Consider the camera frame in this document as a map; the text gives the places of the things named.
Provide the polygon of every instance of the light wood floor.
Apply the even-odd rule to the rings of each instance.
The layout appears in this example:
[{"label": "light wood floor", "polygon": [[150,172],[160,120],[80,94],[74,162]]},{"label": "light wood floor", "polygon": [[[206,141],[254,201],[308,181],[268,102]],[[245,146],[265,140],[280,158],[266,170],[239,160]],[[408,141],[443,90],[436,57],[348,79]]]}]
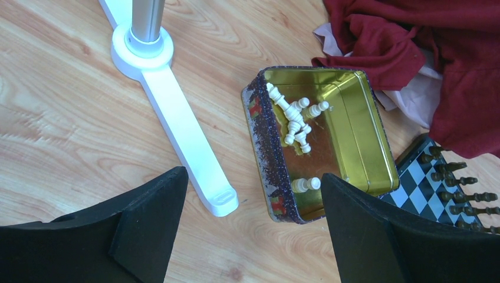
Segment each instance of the light wood floor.
[{"label": "light wood floor", "polygon": [[[340,281],[325,219],[268,216],[241,102],[261,68],[322,56],[312,31],[327,20],[322,0],[167,0],[173,71],[241,204],[213,217],[189,186],[166,282]],[[111,33],[97,0],[0,2],[0,225],[48,222],[180,165],[140,84],[111,62]],[[381,116],[397,157],[422,129]],[[466,161],[461,176],[479,178],[468,192],[500,192],[498,159]]]}]

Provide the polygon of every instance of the wood grain surface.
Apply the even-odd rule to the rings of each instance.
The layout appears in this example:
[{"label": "wood grain surface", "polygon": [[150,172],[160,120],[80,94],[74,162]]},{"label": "wood grain surface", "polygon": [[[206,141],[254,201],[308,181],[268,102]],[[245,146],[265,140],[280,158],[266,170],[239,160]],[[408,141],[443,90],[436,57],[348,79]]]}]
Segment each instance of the wood grain surface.
[{"label": "wood grain surface", "polygon": [[[323,56],[312,31],[327,21],[322,0],[166,1],[173,72],[241,204],[216,218],[189,186],[165,282],[340,282],[325,219],[268,216],[241,101],[260,69]],[[0,225],[49,222],[180,165],[140,84],[113,65],[111,34],[97,0],[0,2]],[[381,116],[394,157],[423,132]],[[468,192],[500,192],[496,157],[466,161],[460,174],[479,178]]]}]

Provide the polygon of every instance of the black object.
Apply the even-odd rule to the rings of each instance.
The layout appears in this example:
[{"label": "black object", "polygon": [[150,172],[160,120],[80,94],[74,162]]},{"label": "black object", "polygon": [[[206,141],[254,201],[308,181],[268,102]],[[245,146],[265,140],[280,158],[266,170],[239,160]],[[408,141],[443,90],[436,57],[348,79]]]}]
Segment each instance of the black object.
[{"label": "black object", "polygon": [[321,195],[342,282],[500,280],[498,235],[430,221],[333,174]]},{"label": "black object", "polygon": [[187,187],[176,167],[52,222],[0,227],[0,282],[163,282]]}]

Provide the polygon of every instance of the open metal tin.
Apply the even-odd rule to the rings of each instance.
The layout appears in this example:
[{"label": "open metal tin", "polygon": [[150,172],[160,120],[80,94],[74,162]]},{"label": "open metal tin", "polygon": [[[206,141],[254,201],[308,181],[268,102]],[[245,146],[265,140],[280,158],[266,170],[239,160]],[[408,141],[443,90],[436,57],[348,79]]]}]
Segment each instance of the open metal tin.
[{"label": "open metal tin", "polygon": [[[312,131],[304,154],[284,142],[288,120],[270,99],[266,83],[289,103],[307,97],[330,108],[306,121]],[[334,173],[374,196],[399,187],[399,177],[366,74],[328,67],[274,66],[261,70],[242,100],[269,214],[277,222],[308,223],[324,217],[320,190],[294,193],[294,179]]]}]

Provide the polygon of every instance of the white stand base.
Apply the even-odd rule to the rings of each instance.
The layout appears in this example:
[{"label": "white stand base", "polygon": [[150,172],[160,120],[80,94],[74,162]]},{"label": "white stand base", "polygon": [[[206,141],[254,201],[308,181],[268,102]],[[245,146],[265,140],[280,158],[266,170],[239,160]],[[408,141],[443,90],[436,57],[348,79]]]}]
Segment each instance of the white stand base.
[{"label": "white stand base", "polygon": [[130,33],[132,0],[99,2],[114,29],[111,47],[114,64],[143,86],[205,207],[218,217],[230,214],[239,205],[238,196],[170,69],[173,55],[170,35],[161,28],[159,41],[138,42]]}]

